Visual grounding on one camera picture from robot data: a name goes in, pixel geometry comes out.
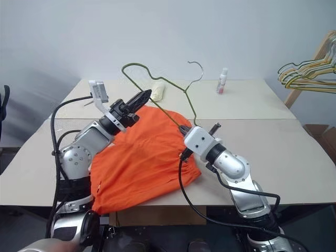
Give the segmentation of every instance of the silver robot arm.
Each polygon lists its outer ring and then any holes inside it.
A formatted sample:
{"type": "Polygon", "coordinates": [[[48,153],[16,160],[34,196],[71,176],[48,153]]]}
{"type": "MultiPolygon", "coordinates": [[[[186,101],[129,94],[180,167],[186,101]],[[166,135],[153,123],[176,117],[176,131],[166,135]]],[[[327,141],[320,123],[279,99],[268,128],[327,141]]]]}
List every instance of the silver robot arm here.
{"type": "MultiPolygon", "coordinates": [[[[221,139],[216,139],[212,136],[219,127],[220,124],[216,124],[209,133],[201,127],[194,127],[186,134],[184,143],[189,150],[198,154],[203,162],[208,162],[208,169],[218,170],[225,184],[236,188],[262,192],[258,183],[251,178],[248,161],[229,152],[222,145],[221,139]]],[[[266,197],[235,190],[230,190],[230,193],[238,214],[250,225],[271,229],[276,233],[284,233],[276,223],[266,197]]],[[[249,232],[248,241],[254,251],[293,251],[288,240],[279,236],[267,235],[263,232],[249,232]]]]}
{"type": "Polygon", "coordinates": [[[133,126],[135,114],[147,103],[151,90],[139,92],[127,103],[117,100],[106,109],[108,97],[101,81],[89,81],[96,107],[104,114],[81,130],[73,143],[59,151],[60,165],[67,178],[61,176],[51,238],[30,244],[19,252],[75,252],[92,245],[99,232],[99,215],[91,210],[89,167],[93,157],[113,142],[114,136],[133,126]]]}

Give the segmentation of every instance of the hanger hook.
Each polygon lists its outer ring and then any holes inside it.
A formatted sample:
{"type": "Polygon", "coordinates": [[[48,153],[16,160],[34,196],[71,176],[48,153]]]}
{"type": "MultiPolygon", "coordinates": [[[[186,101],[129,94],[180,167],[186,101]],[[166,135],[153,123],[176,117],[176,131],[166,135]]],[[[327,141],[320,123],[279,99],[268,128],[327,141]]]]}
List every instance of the hanger hook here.
{"type": "Polygon", "coordinates": [[[197,81],[201,80],[201,79],[202,79],[202,77],[203,77],[203,73],[204,73],[203,67],[202,67],[202,66],[201,66],[201,64],[200,64],[200,63],[198,63],[197,61],[188,61],[188,63],[189,63],[189,64],[192,64],[192,63],[196,63],[196,64],[198,64],[198,65],[200,66],[201,70],[202,70],[202,74],[201,74],[201,76],[200,76],[200,77],[199,77],[197,80],[193,80],[192,82],[190,82],[190,84],[187,86],[187,88],[185,89],[185,91],[187,91],[187,90],[188,90],[188,88],[190,87],[190,85],[191,85],[192,83],[194,83],[194,82],[197,82],[197,81]]]}

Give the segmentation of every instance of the coat hanger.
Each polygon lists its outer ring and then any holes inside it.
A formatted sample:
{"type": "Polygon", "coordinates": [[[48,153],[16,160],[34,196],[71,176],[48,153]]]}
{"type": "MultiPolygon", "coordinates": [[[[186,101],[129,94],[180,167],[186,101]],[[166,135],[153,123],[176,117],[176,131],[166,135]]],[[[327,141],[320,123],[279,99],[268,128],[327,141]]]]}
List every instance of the coat hanger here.
{"type": "Polygon", "coordinates": [[[336,93],[336,81],[317,80],[317,76],[336,74],[336,34],[331,33],[324,44],[324,57],[317,60],[306,60],[296,65],[289,63],[279,70],[278,80],[286,88],[336,93]]]}
{"type": "Polygon", "coordinates": [[[335,46],[335,44],[336,44],[336,35],[331,35],[328,38],[328,41],[325,46],[329,50],[325,54],[324,58],[318,59],[318,60],[306,60],[298,65],[294,63],[286,64],[278,70],[278,73],[279,73],[278,80],[281,82],[284,82],[286,81],[286,79],[288,79],[290,76],[292,76],[295,73],[297,74],[303,73],[303,75],[305,75],[304,73],[305,70],[311,67],[318,67],[318,66],[329,63],[334,58],[333,50],[330,50],[330,48],[332,46],[335,46]]]}
{"type": "MultiPolygon", "coordinates": [[[[147,66],[145,66],[145,65],[143,65],[143,64],[140,64],[140,63],[129,63],[129,64],[126,64],[126,65],[124,65],[122,68],[121,68],[121,72],[138,88],[138,89],[140,89],[141,91],[143,91],[142,89],[141,89],[141,87],[125,72],[125,69],[126,68],[128,68],[128,67],[130,67],[130,66],[139,66],[139,67],[142,67],[142,68],[144,68],[144,69],[146,69],[146,71],[147,71],[147,73],[148,73],[148,75],[149,75],[149,77],[152,79],[152,80],[164,80],[164,81],[166,81],[166,82],[168,82],[170,85],[172,85],[173,87],[175,87],[175,88],[177,88],[177,89],[179,89],[180,91],[182,91],[184,94],[185,94],[185,96],[186,96],[186,98],[187,98],[187,100],[188,100],[188,103],[189,103],[189,105],[190,105],[190,108],[191,108],[191,110],[193,111],[193,114],[194,114],[194,125],[195,126],[197,126],[197,123],[196,123],[196,118],[197,118],[197,115],[196,115],[196,111],[195,111],[195,109],[194,109],[194,106],[192,105],[192,102],[191,102],[191,100],[190,100],[190,97],[189,97],[189,95],[188,95],[188,93],[187,93],[187,90],[188,90],[188,88],[191,86],[191,84],[192,83],[195,83],[195,82],[197,82],[197,81],[200,81],[201,79],[202,79],[202,77],[203,77],[203,73],[204,73],[204,70],[203,70],[203,67],[201,66],[201,64],[200,63],[198,63],[197,61],[188,61],[188,63],[189,64],[192,64],[192,63],[196,63],[196,64],[198,64],[199,65],[199,67],[201,68],[201,70],[202,70],[202,74],[201,74],[201,76],[198,78],[198,79],[196,79],[196,80],[193,80],[193,81],[191,81],[190,83],[189,83],[189,85],[184,89],[184,88],[182,88],[182,87],[180,87],[179,85],[177,85],[177,84],[175,84],[175,83],[173,83],[172,81],[170,81],[170,80],[168,80],[168,79],[166,79],[166,78],[164,78],[164,77],[162,77],[162,76],[159,76],[159,77],[154,77],[154,76],[152,76],[152,74],[151,74],[151,72],[150,72],[150,70],[149,70],[149,68],[147,67],[147,66]]],[[[161,109],[162,110],[162,112],[164,112],[179,128],[182,126],[182,125],[179,125],[157,102],[155,102],[155,101],[153,101],[151,98],[150,98],[150,100],[159,108],[159,109],[161,109]]]]}

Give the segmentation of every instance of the white table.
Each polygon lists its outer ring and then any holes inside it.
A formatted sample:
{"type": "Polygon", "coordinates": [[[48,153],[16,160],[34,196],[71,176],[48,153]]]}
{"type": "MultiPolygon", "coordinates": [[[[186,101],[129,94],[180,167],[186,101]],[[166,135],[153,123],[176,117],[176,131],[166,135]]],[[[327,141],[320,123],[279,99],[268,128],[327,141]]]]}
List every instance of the white table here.
{"type": "MultiPolygon", "coordinates": [[[[198,123],[206,129],[215,122],[222,125],[216,136],[223,139],[229,150],[249,161],[252,178],[264,191],[279,194],[282,204],[336,202],[336,194],[326,193],[336,191],[335,165],[263,80],[228,81],[222,96],[215,93],[216,83],[202,81],[190,88],[198,123]]],[[[105,84],[111,102],[117,98],[127,101],[137,92],[129,83],[106,81],[105,84]]],[[[88,94],[87,81],[82,80],[65,100],[88,94]]],[[[58,136],[71,129],[82,129],[102,116],[94,105],[83,107],[87,102],[72,103],[59,111],[58,136]]],[[[167,87],[160,104],[188,119],[193,117],[183,94],[173,87],[167,87]]],[[[1,205],[51,206],[55,165],[49,123],[49,119],[43,123],[0,176],[1,205]]],[[[73,135],[67,136],[64,144],[72,138],[73,135]]],[[[202,162],[197,160],[197,164],[202,176],[186,188],[192,202],[232,205],[228,190],[219,185],[202,162]]],[[[182,193],[175,191],[143,205],[186,204],[182,193]]]]}

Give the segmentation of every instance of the orange cloth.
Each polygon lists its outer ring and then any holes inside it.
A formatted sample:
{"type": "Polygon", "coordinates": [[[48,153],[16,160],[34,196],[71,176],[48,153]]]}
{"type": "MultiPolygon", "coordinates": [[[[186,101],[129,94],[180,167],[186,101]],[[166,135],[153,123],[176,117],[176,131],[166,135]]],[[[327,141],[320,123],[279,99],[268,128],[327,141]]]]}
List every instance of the orange cloth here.
{"type": "MultiPolygon", "coordinates": [[[[179,124],[191,126],[180,114],[168,113],[179,124]]],[[[144,106],[137,114],[139,121],[93,159],[92,209],[99,214],[120,211],[180,188],[179,154],[185,145],[178,127],[158,108],[144,106]]],[[[193,156],[183,163],[184,185],[200,174],[193,156]]]]}

